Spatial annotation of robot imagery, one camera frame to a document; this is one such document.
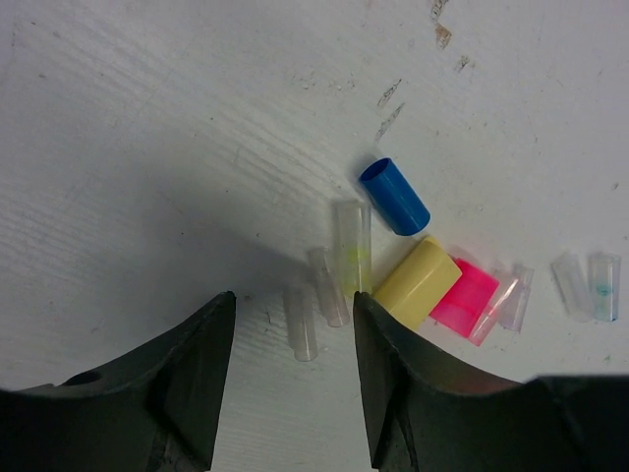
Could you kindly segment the clear blue pen cap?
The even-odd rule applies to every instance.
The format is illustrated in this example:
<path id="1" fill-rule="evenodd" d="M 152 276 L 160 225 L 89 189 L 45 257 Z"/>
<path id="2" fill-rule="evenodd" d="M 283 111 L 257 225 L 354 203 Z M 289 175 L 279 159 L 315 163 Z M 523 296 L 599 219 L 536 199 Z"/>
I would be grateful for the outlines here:
<path id="1" fill-rule="evenodd" d="M 614 322 L 618 319 L 620 270 L 619 256 L 603 252 L 589 256 L 589 284 L 597 320 Z"/>

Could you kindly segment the pink highlighter cap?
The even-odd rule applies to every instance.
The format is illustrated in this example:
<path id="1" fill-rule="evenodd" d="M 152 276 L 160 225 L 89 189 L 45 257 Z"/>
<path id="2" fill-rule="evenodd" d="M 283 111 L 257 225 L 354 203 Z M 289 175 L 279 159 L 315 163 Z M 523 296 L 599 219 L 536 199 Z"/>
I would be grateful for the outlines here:
<path id="1" fill-rule="evenodd" d="M 429 315 L 459 335 L 468 337 L 499 282 L 464 259 L 456 258 L 454 262 L 462 274 Z"/>

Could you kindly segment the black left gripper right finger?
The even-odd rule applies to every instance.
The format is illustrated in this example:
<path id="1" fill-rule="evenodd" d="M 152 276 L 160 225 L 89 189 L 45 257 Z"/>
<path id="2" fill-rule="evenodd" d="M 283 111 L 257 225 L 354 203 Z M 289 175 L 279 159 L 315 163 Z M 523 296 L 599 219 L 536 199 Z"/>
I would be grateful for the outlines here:
<path id="1" fill-rule="evenodd" d="M 353 301 L 371 465 L 378 471 L 624 471 L 628 380 L 516 383 L 403 327 L 370 295 Z"/>

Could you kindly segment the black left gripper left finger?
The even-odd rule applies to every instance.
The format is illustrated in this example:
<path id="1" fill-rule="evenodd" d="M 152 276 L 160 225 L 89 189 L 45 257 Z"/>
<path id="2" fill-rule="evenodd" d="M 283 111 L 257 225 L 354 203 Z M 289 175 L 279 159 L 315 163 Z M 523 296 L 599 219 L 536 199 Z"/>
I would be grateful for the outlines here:
<path id="1" fill-rule="evenodd" d="M 106 364 L 2 390 L 2 470 L 209 470 L 235 319 L 236 297 L 223 292 Z"/>

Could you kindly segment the clear yellow-stained cap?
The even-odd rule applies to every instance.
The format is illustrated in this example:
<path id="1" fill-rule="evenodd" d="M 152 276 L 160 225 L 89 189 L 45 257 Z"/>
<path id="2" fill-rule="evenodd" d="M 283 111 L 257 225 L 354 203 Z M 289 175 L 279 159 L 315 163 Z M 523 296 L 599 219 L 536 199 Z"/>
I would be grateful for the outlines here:
<path id="1" fill-rule="evenodd" d="M 337 270 L 348 297 L 372 290 L 372 209 L 359 201 L 335 205 Z"/>

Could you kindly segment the yellow highlighter cap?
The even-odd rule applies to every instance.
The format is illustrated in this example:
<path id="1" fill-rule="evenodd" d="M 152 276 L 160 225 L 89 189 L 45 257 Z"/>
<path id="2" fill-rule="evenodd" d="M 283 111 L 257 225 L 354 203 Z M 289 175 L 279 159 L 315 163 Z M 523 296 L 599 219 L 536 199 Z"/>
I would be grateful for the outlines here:
<path id="1" fill-rule="evenodd" d="M 374 291 L 374 300 L 394 320 L 416 331 L 462 270 L 432 236 L 423 238 Z"/>

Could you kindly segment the clear pink-tinted cap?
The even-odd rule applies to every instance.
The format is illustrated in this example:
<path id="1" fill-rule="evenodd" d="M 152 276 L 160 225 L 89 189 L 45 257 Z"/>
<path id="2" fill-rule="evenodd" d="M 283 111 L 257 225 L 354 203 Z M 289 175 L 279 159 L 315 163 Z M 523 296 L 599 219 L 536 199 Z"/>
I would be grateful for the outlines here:
<path id="1" fill-rule="evenodd" d="M 498 280 L 498 286 L 468 336 L 468 340 L 476 346 L 483 344 L 495 326 L 502 306 L 511 296 L 518 282 L 517 277 L 510 272 L 497 272 L 495 278 Z"/>

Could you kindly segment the small blue pen cap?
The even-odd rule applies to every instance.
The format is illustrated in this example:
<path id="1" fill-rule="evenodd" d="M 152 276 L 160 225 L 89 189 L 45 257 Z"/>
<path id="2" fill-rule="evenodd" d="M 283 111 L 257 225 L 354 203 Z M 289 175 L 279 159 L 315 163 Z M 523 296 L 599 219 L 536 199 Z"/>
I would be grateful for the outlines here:
<path id="1" fill-rule="evenodd" d="M 429 225 L 429 210 L 390 157 L 370 164 L 359 183 L 395 234 L 414 236 Z"/>

